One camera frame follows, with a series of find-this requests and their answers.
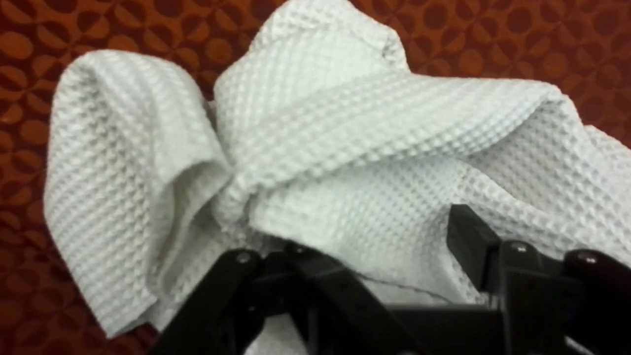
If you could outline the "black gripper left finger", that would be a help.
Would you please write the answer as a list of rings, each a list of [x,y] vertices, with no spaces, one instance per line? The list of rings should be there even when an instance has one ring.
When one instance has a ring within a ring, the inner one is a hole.
[[[300,273],[288,253],[260,255],[248,249],[233,249],[217,261],[219,273],[244,289],[292,289]]]

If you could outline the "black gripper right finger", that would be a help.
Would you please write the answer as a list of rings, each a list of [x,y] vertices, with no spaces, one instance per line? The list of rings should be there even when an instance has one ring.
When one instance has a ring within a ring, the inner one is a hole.
[[[447,218],[447,249],[475,291],[499,291],[499,237],[469,208],[451,206]]]

